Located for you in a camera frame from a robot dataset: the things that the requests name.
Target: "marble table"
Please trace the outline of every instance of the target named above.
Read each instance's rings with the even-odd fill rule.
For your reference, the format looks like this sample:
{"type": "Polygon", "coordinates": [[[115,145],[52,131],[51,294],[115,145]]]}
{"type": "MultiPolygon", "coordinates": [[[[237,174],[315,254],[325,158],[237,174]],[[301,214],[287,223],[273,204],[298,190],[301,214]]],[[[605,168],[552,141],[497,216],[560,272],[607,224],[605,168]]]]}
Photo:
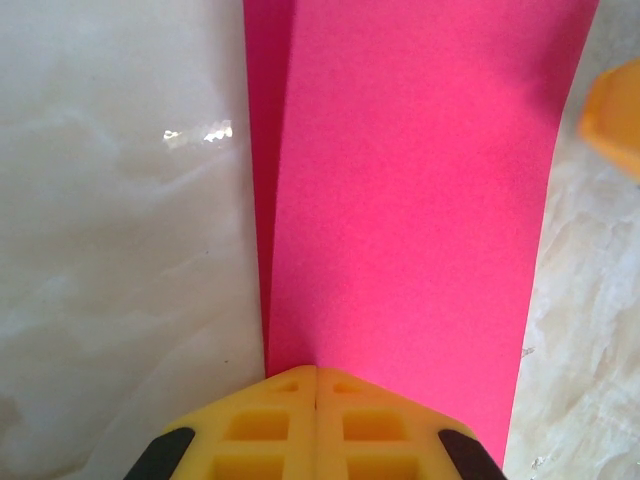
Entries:
{"type": "MultiPolygon", "coordinates": [[[[551,173],[512,480],[640,478],[640,190],[575,136],[640,4],[602,0],[551,173]]],[[[0,478],[118,479],[264,375],[239,0],[5,0],[0,478]]]]}

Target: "orange object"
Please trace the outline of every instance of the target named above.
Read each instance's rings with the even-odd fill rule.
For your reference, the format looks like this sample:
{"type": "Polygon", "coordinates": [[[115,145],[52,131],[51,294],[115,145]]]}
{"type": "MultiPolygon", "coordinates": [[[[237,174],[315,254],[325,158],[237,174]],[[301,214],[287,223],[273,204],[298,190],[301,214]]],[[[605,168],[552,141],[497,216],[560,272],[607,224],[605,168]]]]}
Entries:
{"type": "Polygon", "coordinates": [[[304,366],[172,423],[125,480],[504,480],[461,423],[304,366]]]}
{"type": "Polygon", "coordinates": [[[579,129],[596,150],[640,182],[640,59],[596,79],[579,129]]]}

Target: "white marble surface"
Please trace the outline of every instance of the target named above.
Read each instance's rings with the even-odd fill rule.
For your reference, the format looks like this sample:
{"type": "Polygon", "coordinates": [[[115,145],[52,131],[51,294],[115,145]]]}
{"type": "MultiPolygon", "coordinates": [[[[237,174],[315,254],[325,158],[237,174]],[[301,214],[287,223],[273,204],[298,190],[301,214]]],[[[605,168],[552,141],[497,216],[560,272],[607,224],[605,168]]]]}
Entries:
{"type": "Polygon", "coordinates": [[[638,25],[640,3],[601,0],[565,107],[507,444],[511,480],[640,479],[640,189],[575,133],[593,79],[640,56],[638,25]]]}
{"type": "Polygon", "coordinates": [[[263,375],[242,4],[5,0],[0,38],[0,479],[122,478],[263,375]]]}
{"type": "MultiPolygon", "coordinates": [[[[2,7],[0,479],[122,478],[263,375],[241,2],[2,7]]],[[[640,190],[574,135],[639,24],[602,0],[565,111],[511,480],[640,478],[640,190]]]]}

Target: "yellow plastic object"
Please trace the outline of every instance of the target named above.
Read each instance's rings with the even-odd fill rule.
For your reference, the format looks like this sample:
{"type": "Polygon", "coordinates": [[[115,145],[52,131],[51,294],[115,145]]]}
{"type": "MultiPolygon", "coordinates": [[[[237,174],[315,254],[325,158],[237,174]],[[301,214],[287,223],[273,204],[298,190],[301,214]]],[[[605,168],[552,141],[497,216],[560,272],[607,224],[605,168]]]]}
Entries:
{"type": "Polygon", "coordinates": [[[587,142],[640,182],[640,59],[596,79],[579,129],[587,142]]]}
{"type": "Polygon", "coordinates": [[[172,423],[126,480],[504,480],[463,424],[298,367],[172,423]]]}

